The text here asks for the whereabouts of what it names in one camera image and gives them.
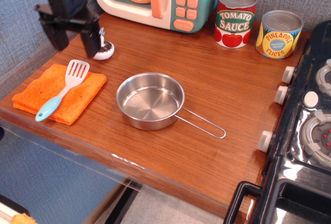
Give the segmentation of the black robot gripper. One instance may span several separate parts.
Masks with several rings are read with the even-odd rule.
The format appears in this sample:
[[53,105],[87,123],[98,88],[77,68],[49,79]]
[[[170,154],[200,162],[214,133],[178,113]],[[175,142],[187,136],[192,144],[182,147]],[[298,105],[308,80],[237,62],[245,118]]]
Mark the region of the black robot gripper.
[[101,49],[99,14],[88,8],[88,0],[48,0],[35,9],[53,47],[63,51],[69,45],[66,30],[81,31],[87,57],[94,57]]

